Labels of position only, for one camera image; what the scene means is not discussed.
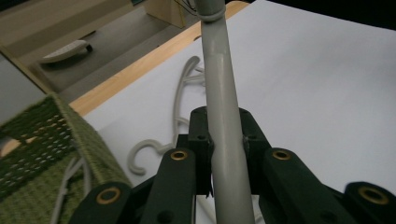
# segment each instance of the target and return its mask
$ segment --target woven basket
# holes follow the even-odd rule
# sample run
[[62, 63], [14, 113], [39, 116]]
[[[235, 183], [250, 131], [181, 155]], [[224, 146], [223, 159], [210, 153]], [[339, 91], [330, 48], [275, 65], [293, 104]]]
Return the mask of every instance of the woven basket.
[[[2, 224], [50, 223], [64, 171], [80, 155], [91, 168], [92, 187], [130, 185], [97, 132], [53, 93], [2, 125], [0, 140], [5, 138], [20, 144], [0, 159]], [[67, 189], [59, 223], [67, 223], [83, 199], [81, 169]]]

